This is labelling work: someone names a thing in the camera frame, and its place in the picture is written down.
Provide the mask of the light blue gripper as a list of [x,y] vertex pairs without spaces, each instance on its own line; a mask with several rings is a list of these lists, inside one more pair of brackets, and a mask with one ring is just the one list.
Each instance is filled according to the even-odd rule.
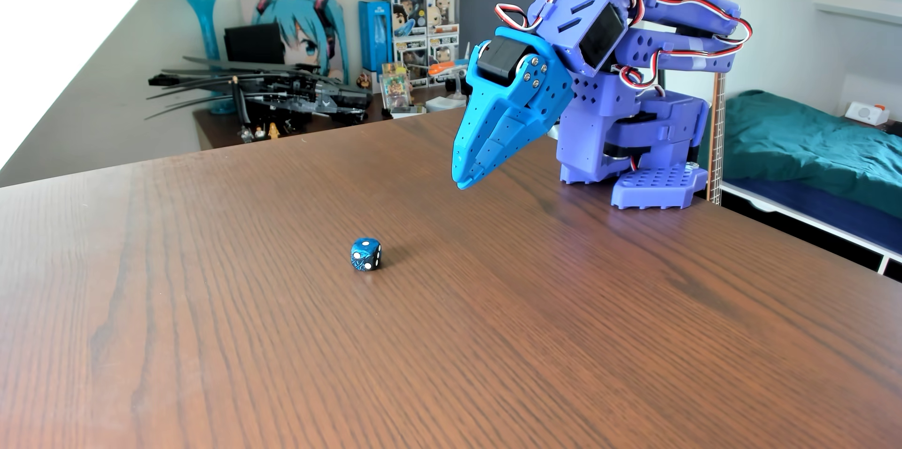
[[572,79],[547,40],[497,28],[474,49],[472,97],[455,136],[452,178],[461,190],[545,134],[573,97]]

